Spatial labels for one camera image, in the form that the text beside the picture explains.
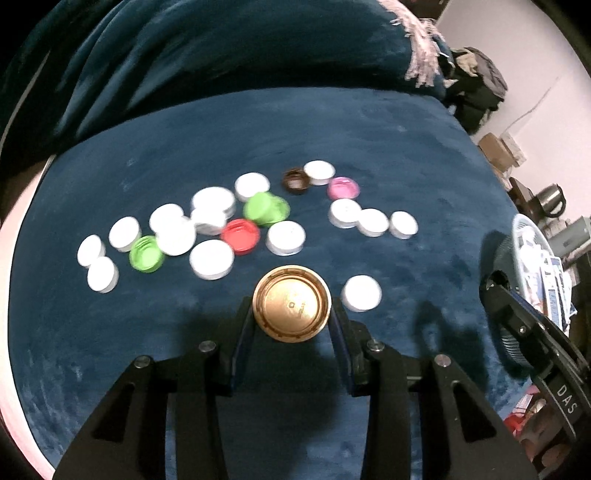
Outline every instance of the blue fabric surface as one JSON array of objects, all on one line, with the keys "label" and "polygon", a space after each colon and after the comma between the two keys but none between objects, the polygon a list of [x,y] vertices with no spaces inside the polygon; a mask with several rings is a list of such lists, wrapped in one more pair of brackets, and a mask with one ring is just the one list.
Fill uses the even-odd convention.
[{"label": "blue fabric surface", "polygon": [[0,174],[221,93],[333,86],[443,98],[441,75],[433,87],[405,80],[411,41],[395,18],[376,0],[62,0],[0,77],[3,131],[39,75],[10,127]]},{"label": "blue fabric surface", "polygon": [[[324,158],[361,186],[359,202],[418,220],[407,241],[367,238],[327,218],[324,187],[282,192],[283,171]],[[307,240],[294,257],[263,242],[237,257],[218,281],[198,279],[188,255],[141,274],[107,246],[119,267],[115,289],[92,292],[76,262],[84,237],[105,242],[120,217],[148,232],[150,213],[189,209],[199,189],[232,188],[259,171],[291,205]],[[519,396],[493,347],[478,297],[515,209],[485,158],[434,98],[366,89],[246,91],[197,100],[121,124],[75,146],[43,180],[18,238],[9,304],[9,352],[33,435],[53,465],[122,370],[140,354],[164,359],[207,339],[217,321],[279,265],[318,272],[338,295],[358,274],[384,298],[351,314],[406,355],[445,352],[477,382],[498,412]],[[207,239],[201,236],[198,241]],[[325,329],[289,345],[258,332],[245,384],[219,401],[233,479],[353,479],[361,471],[368,402],[340,384]],[[171,431],[167,470],[173,478]],[[418,432],[414,472],[420,473]]]}]

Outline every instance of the backpack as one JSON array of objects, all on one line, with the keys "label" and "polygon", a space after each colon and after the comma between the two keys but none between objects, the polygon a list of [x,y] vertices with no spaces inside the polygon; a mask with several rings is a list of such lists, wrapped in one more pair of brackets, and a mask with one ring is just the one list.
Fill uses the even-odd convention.
[{"label": "backpack", "polygon": [[469,135],[475,134],[505,100],[507,84],[492,60],[473,47],[452,50],[456,68],[446,79],[444,105]]}]

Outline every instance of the pink bottle cap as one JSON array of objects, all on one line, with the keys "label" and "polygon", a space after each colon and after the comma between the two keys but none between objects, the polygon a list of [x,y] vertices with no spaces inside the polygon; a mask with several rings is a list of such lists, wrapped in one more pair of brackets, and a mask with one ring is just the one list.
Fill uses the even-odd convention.
[{"label": "pink bottle cap", "polygon": [[359,185],[347,177],[335,177],[329,182],[330,200],[354,199],[359,195]]}]

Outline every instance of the fringe tassel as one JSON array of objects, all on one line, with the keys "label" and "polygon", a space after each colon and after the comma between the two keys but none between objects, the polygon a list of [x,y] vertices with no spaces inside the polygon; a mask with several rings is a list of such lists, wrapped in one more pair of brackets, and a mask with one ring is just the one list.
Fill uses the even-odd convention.
[{"label": "fringe tassel", "polygon": [[432,87],[435,76],[440,73],[438,60],[440,50],[431,37],[431,35],[441,37],[435,23],[430,18],[419,20],[398,0],[378,0],[378,2],[388,12],[397,16],[390,23],[394,26],[402,25],[407,33],[406,36],[410,38],[413,54],[404,79],[416,78],[417,88],[423,85]]}]

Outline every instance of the red bottle cap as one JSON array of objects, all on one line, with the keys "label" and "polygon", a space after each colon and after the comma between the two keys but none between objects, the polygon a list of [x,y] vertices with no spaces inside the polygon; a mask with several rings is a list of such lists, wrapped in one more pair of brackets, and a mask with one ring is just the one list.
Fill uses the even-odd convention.
[{"label": "red bottle cap", "polygon": [[246,255],[255,249],[261,233],[253,222],[239,218],[226,225],[221,237],[236,255]]}]

